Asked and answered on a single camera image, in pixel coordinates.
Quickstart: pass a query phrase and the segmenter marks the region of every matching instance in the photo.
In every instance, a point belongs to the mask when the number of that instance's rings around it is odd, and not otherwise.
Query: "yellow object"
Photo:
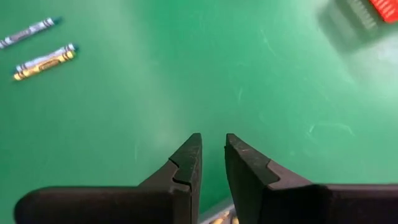
[[[58,64],[61,64],[63,62],[66,62],[70,59],[72,59],[73,57],[75,57],[76,53],[74,51],[68,51],[65,52],[64,54],[58,55],[58,56],[54,56],[42,63],[37,64],[36,66],[27,69],[27,70],[23,70],[21,72],[18,72],[14,75],[14,79],[21,81],[25,78],[29,78],[32,75],[36,75],[46,69],[49,69],[51,67],[54,67]]]

